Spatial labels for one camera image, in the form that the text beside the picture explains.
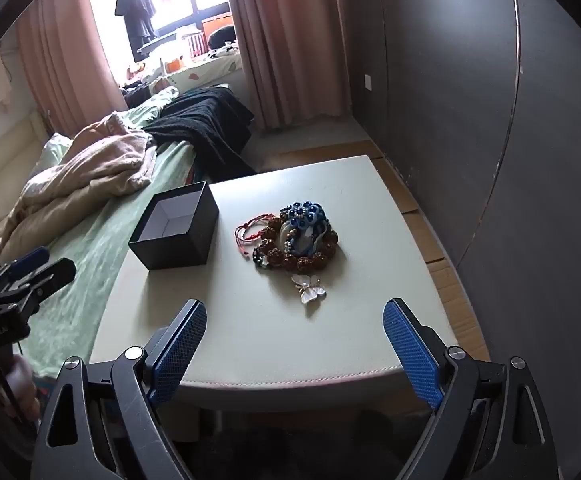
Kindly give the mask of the person left hand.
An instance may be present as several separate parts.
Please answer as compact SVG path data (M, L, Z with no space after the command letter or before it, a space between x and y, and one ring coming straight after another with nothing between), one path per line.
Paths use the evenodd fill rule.
M4 382L0 382L0 426L12 419L17 422L18 415L37 425L41 404L30 363L24 356L15 354L4 373Z

